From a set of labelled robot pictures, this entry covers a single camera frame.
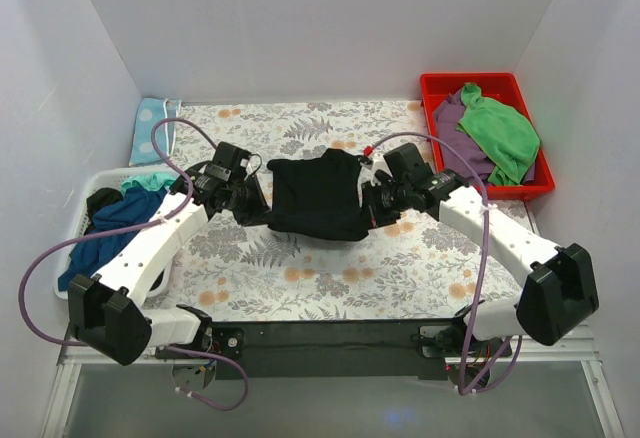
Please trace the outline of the black t-shirt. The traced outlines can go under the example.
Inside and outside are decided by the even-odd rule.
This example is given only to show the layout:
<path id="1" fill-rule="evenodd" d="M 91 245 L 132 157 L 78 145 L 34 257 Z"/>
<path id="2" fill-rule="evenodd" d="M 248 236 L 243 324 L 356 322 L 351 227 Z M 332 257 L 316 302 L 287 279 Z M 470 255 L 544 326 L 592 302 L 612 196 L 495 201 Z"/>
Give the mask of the black t-shirt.
<path id="1" fill-rule="evenodd" d="M 368 236 L 357 191 L 358 158 L 329 148 L 314 159 L 273 159 L 269 228 L 331 241 L 356 242 Z"/>

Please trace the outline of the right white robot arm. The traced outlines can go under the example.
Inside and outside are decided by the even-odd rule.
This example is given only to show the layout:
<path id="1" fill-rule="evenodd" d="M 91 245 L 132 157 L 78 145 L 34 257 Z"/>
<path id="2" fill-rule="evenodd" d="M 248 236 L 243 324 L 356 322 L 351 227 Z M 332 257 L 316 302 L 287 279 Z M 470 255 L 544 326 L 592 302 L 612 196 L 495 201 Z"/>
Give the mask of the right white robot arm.
<path id="1" fill-rule="evenodd" d="M 480 300 L 457 312 L 448 327 L 421 330 L 423 346 L 471 356 L 518 335 L 551 346 L 598 310 L 592 260 L 582 246 L 562 247 L 491 210 L 456 172 L 433 172 L 411 143 L 381 158 L 367 149 L 359 162 L 372 173 L 361 186 L 369 227 L 393 224 L 409 209 L 426 213 L 480 246 L 521 287 L 518 298 Z"/>

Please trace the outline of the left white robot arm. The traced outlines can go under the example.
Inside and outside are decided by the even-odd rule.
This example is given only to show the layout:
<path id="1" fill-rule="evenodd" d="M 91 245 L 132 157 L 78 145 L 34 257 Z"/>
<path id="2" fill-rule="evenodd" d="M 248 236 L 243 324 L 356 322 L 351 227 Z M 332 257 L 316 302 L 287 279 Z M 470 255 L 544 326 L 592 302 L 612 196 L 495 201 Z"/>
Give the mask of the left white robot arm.
<path id="1" fill-rule="evenodd" d="M 206 313 L 177 305 L 143 307 L 158 276 L 183 245 L 218 213 L 229 211 L 241 226 L 261 226 L 271 213 L 252 165 L 256 154 L 221 142 L 212 159 L 182 172 L 149 227 L 90 277 L 72 279 L 68 290 L 73 338 L 121 365 L 148 348 L 176 346 L 193 358 L 214 345 Z"/>

